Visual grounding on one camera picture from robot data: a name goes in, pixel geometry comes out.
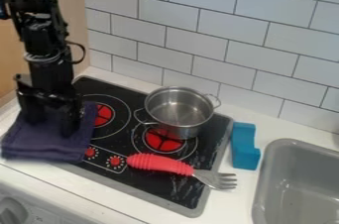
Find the black stovetop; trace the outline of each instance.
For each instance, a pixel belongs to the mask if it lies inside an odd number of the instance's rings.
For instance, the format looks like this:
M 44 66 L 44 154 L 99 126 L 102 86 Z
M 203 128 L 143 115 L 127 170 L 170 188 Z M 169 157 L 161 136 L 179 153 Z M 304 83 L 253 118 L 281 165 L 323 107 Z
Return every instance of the black stovetop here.
M 153 153 L 182 160 L 195 168 L 216 169 L 225 151 L 232 121 L 215 114 L 197 138 L 165 139 L 134 118 L 134 111 L 144 107 L 146 94 L 88 77 L 82 77 L 74 86 L 84 95 L 84 100 L 96 102 L 99 110 L 90 148 L 77 166 L 118 182 L 115 184 L 124 184 L 123 190 L 134 196 L 189 217 L 199 215 L 207 200 L 202 197 L 208 196 L 200 181 L 194 177 L 130 168 L 126 158 L 136 153 Z

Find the blue sponge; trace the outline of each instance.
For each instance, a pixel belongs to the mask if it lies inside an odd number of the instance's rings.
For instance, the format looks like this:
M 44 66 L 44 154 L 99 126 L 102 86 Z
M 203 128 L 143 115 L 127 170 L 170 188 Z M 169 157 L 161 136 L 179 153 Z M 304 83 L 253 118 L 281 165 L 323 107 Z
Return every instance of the blue sponge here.
M 232 132 L 232 159 L 234 168 L 256 170 L 261 152 L 255 148 L 256 126 L 234 123 Z

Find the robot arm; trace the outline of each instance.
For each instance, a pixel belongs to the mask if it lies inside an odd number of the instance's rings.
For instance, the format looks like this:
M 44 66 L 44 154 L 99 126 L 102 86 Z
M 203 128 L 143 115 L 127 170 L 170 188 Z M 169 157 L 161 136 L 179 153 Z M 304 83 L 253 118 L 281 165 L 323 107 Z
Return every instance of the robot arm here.
M 67 23 L 57 0 L 0 0 L 0 20 L 12 19 L 20 40 L 25 44 L 25 60 L 30 76 L 17 74 L 17 96 L 27 121 L 44 121 L 45 109 L 60 110 L 60 131 L 68 137 L 79 125 L 81 98 L 71 84 L 72 65 Z

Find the gray sink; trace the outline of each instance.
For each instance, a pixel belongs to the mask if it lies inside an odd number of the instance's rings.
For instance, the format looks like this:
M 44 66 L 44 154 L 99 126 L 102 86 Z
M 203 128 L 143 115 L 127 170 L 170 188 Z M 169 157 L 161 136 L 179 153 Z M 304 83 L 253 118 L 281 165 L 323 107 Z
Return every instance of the gray sink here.
M 297 140 L 265 151 L 255 224 L 339 224 L 339 153 Z

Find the dish towel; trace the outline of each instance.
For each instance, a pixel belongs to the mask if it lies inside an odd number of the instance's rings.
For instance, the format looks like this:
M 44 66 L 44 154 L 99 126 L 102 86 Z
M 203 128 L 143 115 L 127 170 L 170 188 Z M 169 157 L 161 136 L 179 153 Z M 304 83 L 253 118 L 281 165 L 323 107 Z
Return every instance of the dish towel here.
M 5 159 L 80 163 L 92 137 L 96 115 L 96 104 L 85 102 L 79 130 L 64 138 L 59 133 L 55 110 L 49 109 L 48 119 L 35 126 L 20 113 L 1 142 L 1 155 Z

